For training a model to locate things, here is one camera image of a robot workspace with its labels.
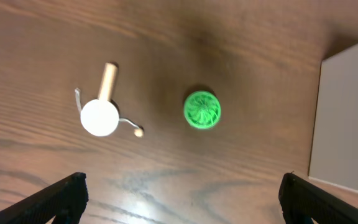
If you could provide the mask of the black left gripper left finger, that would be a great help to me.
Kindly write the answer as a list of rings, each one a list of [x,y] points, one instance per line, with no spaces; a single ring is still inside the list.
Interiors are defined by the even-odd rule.
[[[0,211],[0,224],[79,224],[89,200],[86,174],[75,172]]]

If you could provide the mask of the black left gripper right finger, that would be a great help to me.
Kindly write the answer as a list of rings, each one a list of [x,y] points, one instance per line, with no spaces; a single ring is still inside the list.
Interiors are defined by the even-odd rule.
[[[292,173],[283,176],[278,199],[286,224],[358,224],[358,208]]]

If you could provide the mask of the white cardboard box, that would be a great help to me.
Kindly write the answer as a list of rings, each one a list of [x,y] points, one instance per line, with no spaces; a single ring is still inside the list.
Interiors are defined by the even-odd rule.
[[[358,193],[358,44],[321,62],[308,177]]]

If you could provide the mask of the green ribbed round toy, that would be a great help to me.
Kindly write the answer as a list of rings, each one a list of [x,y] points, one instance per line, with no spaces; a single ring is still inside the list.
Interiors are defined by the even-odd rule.
[[[188,124],[196,129],[211,129],[221,119],[221,105],[209,91],[194,91],[185,100],[183,114]]]

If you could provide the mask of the white wooden pellet drum toy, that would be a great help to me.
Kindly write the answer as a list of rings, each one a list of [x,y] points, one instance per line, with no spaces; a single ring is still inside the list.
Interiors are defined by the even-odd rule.
[[[119,65],[116,62],[105,63],[98,97],[84,106],[81,104],[81,90],[75,88],[75,101],[81,125],[93,136],[106,137],[115,132],[119,123],[125,122],[134,127],[136,137],[142,138],[144,129],[130,119],[122,117],[118,106],[113,103],[112,93],[118,73]]]

